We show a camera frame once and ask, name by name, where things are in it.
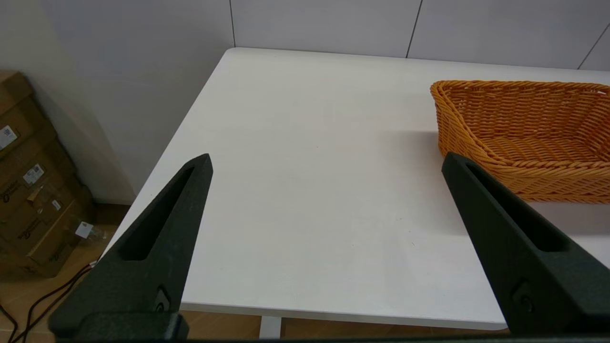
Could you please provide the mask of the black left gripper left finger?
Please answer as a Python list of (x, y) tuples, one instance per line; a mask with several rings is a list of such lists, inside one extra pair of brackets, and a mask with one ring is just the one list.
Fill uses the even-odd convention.
[(48, 319), (57, 340), (185, 340), (179, 308), (213, 168), (192, 158)]

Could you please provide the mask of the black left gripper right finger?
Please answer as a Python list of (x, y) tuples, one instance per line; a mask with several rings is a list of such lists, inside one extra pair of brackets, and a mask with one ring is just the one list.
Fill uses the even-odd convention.
[(474, 161), (442, 173), (512, 333), (609, 334), (608, 267)]

